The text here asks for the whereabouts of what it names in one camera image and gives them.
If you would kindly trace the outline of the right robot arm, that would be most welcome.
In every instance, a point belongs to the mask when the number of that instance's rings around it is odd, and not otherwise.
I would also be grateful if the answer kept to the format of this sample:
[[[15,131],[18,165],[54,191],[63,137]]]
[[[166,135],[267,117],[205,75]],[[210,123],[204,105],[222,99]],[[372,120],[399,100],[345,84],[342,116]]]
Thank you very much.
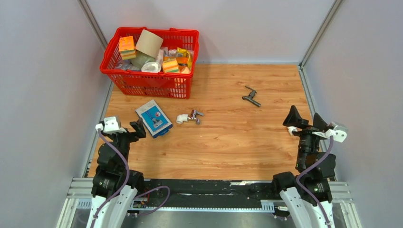
[[[299,138],[295,169],[273,176],[271,192],[283,199],[297,228],[333,228],[329,178],[335,176],[336,156],[331,154],[335,132],[319,114],[313,124],[292,105],[283,126]]]

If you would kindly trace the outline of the chrome faucet with white elbow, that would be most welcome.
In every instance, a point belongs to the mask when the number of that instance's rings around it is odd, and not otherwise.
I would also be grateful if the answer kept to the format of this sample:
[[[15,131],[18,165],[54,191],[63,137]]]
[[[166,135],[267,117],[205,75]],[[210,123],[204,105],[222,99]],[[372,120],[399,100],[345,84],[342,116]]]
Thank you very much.
[[[204,116],[204,113],[193,109],[190,114],[180,114],[180,115],[178,115],[177,118],[176,118],[176,122],[178,124],[182,124],[184,122],[194,121],[194,122],[196,122],[197,125],[200,125],[201,121],[200,121],[198,116]]]

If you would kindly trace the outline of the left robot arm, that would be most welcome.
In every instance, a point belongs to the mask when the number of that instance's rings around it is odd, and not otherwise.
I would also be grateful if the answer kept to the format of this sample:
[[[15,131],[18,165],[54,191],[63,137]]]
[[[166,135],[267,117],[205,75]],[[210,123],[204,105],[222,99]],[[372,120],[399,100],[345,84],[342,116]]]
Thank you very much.
[[[106,117],[95,130],[103,140],[98,149],[92,180],[88,228],[121,227],[134,197],[145,191],[144,175],[129,168],[130,144],[146,137],[143,120],[130,122],[133,132],[121,126],[117,116]]]

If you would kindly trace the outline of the dark grey metal faucet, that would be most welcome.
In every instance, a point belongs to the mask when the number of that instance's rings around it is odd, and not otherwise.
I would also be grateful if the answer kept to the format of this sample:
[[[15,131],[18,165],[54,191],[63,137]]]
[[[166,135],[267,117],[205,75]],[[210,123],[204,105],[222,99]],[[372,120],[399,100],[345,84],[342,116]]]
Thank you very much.
[[[261,104],[254,100],[254,97],[255,97],[257,91],[247,85],[245,86],[245,88],[249,89],[251,92],[249,93],[248,96],[243,96],[242,99],[249,101],[250,103],[254,104],[257,107],[261,107]]]

